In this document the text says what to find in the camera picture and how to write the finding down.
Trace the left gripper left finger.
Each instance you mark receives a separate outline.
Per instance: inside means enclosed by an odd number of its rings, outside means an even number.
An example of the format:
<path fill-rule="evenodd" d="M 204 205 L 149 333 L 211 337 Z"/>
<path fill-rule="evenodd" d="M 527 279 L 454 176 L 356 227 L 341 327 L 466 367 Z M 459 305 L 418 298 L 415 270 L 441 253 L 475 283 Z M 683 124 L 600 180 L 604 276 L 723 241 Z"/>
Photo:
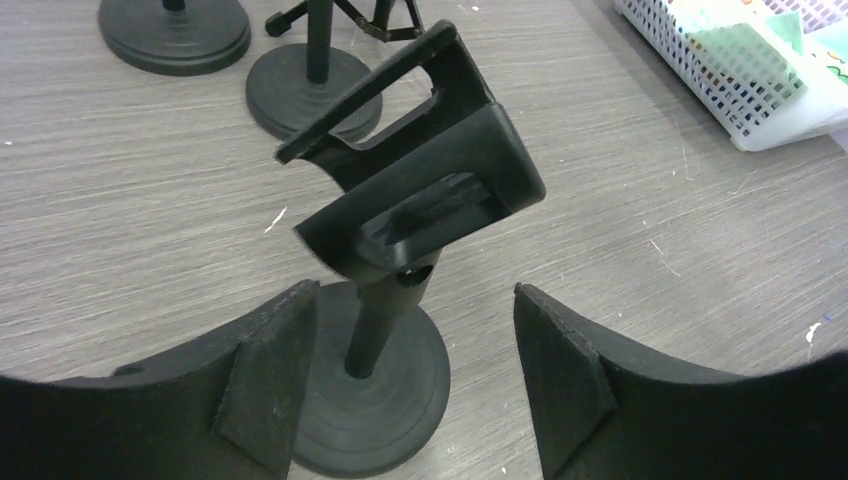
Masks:
<path fill-rule="evenodd" d="M 1 379 L 5 479 L 284 479 L 319 285 L 106 377 Z"/>

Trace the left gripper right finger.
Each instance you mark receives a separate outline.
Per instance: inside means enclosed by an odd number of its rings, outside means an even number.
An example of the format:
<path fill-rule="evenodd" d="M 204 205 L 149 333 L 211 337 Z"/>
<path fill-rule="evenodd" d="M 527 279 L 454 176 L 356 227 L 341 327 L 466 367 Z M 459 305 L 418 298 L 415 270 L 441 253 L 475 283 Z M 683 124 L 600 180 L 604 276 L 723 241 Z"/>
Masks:
<path fill-rule="evenodd" d="M 847 355 L 743 376 L 657 351 L 517 284 L 546 479 L 843 479 Z"/>

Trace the black round-base stand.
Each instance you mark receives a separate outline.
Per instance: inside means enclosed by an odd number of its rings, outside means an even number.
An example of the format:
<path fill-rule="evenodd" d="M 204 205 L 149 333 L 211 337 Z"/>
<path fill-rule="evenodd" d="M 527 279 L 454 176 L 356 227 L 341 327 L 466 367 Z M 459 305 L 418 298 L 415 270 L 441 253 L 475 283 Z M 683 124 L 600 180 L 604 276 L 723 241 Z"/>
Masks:
<path fill-rule="evenodd" d="M 251 27 L 238 1 L 103 0 L 98 26 L 120 60 L 166 76 L 211 74 L 239 61 Z"/>
<path fill-rule="evenodd" d="M 335 126 L 420 68 L 430 97 L 361 143 Z M 297 234 L 339 276 L 320 288 L 318 333 L 293 453 L 334 478 L 388 472 L 417 454 L 448 404 L 445 342 L 422 300 L 441 251 L 546 194 L 457 27 L 441 20 L 309 126 L 278 160 L 308 161 L 342 189 Z"/>
<path fill-rule="evenodd" d="M 299 18 L 307 18 L 307 41 L 276 47 L 251 67 L 245 100 L 255 122 L 285 140 L 365 79 L 371 69 L 356 56 L 331 46 L 331 0 L 302 1 L 265 22 L 266 33 L 279 37 Z"/>

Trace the black tripod shock-mount stand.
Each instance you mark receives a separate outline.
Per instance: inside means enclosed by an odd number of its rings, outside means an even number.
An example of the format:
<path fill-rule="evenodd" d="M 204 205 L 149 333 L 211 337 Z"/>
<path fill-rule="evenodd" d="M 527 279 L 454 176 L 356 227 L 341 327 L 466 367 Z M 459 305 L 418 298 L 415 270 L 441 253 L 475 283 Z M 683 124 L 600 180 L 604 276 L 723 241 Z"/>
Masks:
<path fill-rule="evenodd" d="M 388 23 L 395 0 L 377 0 L 375 2 L 373 18 L 369 20 L 353 4 L 347 0 L 335 0 L 333 4 L 338 6 L 367 36 L 377 39 L 383 43 L 395 41 L 414 40 L 424 33 L 420 12 L 415 0 L 405 0 L 411 25 L 403 28 L 390 29 Z M 301 1 L 288 11 L 278 11 L 270 16 L 265 22 L 265 31 L 271 37 L 279 37 L 289 31 L 292 24 L 299 18 L 309 13 L 310 7 L 307 1 Z"/>

